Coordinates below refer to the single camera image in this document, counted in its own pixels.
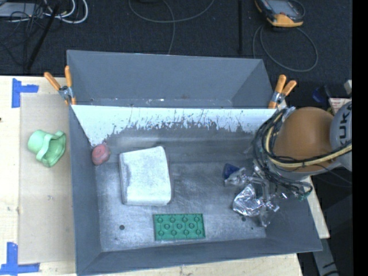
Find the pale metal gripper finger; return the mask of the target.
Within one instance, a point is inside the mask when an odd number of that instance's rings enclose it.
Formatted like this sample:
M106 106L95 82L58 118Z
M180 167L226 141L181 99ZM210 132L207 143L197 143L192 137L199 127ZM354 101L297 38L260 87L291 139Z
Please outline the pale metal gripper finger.
M279 211L279 205L276 202L267 201L260 209L258 220L262 227L268 227L274 217Z
M244 174L233 173L224 181L225 186L238 186L243 187L248 185L253 180L253 177L246 176Z

